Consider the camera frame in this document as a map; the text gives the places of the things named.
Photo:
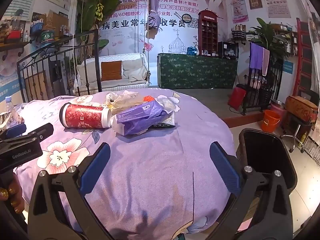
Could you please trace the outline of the left hand gold nails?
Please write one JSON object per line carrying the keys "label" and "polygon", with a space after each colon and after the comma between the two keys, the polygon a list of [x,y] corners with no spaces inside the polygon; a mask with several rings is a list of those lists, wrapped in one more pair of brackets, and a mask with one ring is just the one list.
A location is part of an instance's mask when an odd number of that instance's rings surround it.
{"label": "left hand gold nails", "polygon": [[22,188],[18,177],[15,173],[12,174],[13,179],[8,188],[1,187],[1,202],[9,201],[14,211],[21,214],[24,210],[24,199],[22,197]]}

